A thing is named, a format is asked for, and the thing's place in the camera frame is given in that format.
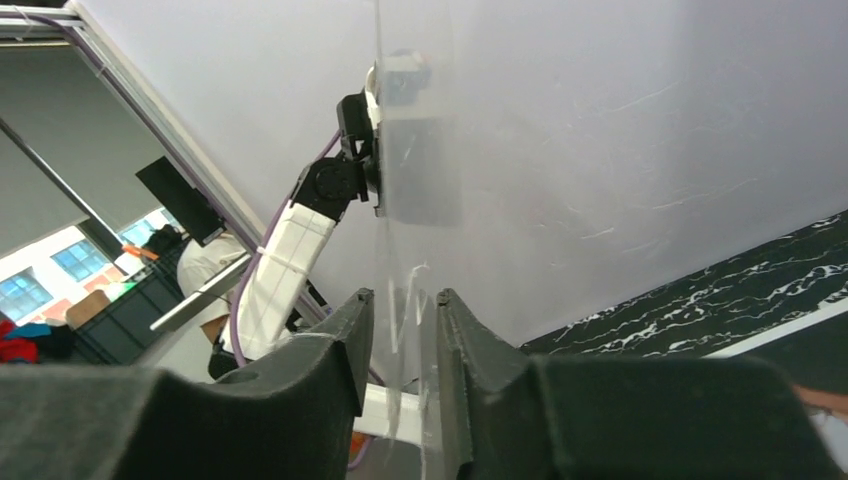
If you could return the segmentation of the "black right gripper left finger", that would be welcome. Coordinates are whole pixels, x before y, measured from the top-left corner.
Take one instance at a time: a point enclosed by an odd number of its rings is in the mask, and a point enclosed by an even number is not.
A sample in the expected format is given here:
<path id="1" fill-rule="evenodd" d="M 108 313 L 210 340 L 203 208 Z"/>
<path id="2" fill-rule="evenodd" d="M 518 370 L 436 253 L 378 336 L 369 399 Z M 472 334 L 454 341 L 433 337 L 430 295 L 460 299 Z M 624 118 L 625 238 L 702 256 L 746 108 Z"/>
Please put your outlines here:
<path id="1" fill-rule="evenodd" d="M 342 479 L 364 410 L 374 294 L 198 383 L 165 370 L 8 365 L 5 479 Z"/>

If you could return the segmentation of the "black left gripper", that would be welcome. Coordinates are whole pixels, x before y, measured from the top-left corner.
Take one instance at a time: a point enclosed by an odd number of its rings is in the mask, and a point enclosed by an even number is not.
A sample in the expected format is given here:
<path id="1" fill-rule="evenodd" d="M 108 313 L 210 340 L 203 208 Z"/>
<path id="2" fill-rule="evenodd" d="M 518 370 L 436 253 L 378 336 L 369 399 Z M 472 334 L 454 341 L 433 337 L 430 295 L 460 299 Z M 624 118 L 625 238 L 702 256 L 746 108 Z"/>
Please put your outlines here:
<path id="1" fill-rule="evenodd" d="M 342 149 L 357 164 L 362 196 L 378 217 L 406 225 L 456 226 L 461 188 L 439 63 L 396 50 L 368 70 L 360 92 L 337 105 Z"/>

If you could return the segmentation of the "printed photo with white border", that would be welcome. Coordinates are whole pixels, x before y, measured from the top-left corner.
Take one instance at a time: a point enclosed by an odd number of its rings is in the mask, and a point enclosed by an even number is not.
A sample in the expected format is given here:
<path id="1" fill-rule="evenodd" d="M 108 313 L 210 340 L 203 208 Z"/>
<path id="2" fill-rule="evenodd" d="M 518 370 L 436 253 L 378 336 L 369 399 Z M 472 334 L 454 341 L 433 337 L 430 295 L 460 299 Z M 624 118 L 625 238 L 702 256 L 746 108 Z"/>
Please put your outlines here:
<path id="1" fill-rule="evenodd" d="M 709 353 L 709 358 L 750 357 L 778 367 L 821 422 L 847 421 L 847 301 L 770 327 Z"/>

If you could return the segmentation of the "clear acrylic sheet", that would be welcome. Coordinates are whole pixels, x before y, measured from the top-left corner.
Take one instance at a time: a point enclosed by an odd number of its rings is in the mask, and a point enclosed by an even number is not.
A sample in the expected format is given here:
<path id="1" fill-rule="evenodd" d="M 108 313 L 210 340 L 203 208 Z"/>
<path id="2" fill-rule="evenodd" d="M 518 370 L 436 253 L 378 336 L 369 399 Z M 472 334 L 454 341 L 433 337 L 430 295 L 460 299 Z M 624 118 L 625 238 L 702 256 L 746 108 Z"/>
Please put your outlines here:
<path id="1" fill-rule="evenodd" d="M 451 167 L 452 20 L 446 1 L 376 10 L 382 174 L 380 316 L 388 326 L 390 432 L 417 447 L 420 478 L 443 479 L 437 361 L 440 252 L 458 224 Z"/>

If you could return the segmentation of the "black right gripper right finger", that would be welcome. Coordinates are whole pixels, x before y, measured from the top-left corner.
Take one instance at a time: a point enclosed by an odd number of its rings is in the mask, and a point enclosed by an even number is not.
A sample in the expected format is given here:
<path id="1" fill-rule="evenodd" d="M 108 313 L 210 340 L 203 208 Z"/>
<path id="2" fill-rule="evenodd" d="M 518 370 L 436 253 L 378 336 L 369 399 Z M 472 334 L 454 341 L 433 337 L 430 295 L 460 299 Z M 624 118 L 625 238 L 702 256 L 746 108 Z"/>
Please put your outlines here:
<path id="1" fill-rule="evenodd" d="M 458 293 L 436 300 L 448 479 L 838 479 L 758 360 L 527 355 Z"/>

